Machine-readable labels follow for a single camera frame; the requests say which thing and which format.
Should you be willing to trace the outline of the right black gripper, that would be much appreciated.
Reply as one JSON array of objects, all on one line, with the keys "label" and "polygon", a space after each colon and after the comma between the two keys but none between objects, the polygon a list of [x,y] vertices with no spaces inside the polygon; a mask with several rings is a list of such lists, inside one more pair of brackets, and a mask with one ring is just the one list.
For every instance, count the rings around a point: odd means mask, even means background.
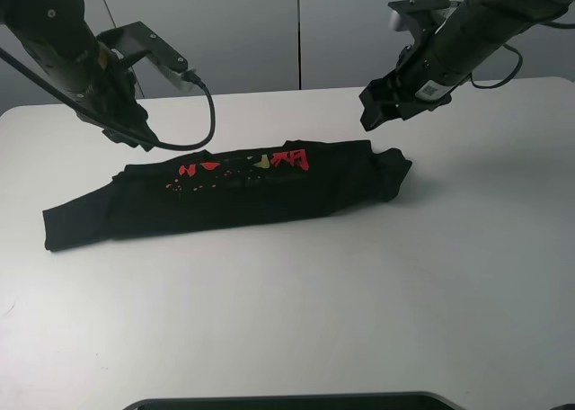
[{"label": "right black gripper", "polygon": [[451,58],[450,46],[405,47],[395,69],[360,93],[363,129],[372,131],[389,120],[408,120],[451,103]]}]

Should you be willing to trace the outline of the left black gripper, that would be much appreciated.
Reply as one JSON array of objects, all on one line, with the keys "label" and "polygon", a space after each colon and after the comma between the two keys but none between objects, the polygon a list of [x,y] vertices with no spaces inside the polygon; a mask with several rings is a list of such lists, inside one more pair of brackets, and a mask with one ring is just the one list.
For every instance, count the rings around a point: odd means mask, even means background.
[{"label": "left black gripper", "polygon": [[116,144],[129,147],[141,147],[149,152],[153,146],[136,142],[131,137],[136,135],[146,140],[157,141],[157,136],[147,125],[148,113],[136,101],[136,78],[121,76],[120,78],[104,76],[96,79],[88,90],[83,92],[83,98],[75,102],[97,115],[104,124],[78,112],[76,116],[83,122],[90,123],[102,129],[102,134]]}]

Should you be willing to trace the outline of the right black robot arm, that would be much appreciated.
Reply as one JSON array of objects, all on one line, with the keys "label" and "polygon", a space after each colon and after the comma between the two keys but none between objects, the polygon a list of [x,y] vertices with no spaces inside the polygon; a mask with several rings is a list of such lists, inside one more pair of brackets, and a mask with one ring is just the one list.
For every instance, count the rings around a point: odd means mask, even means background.
[{"label": "right black robot arm", "polygon": [[557,26],[574,0],[399,0],[389,3],[392,25],[413,43],[386,76],[359,96],[366,131],[408,120],[452,101],[473,71],[509,40],[536,25]]}]

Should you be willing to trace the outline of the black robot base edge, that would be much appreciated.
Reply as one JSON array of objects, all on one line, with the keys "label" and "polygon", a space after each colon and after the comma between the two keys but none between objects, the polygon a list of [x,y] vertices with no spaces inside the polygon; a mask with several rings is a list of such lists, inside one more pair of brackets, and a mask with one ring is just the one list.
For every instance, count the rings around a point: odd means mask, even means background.
[{"label": "black robot base edge", "polygon": [[328,394],[279,397],[148,398],[126,409],[462,409],[429,392]]}]

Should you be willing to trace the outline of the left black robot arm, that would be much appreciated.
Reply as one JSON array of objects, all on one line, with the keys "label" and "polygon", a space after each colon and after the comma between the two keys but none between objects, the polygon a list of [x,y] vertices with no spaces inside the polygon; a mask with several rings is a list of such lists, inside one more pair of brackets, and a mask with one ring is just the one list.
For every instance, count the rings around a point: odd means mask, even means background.
[{"label": "left black robot arm", "polygon": [[1,24],[74,103],[77,117],[114,143],[151,150],[158,141],[136,100],[136,78],[85,21],[84,0],[1,0]]}]

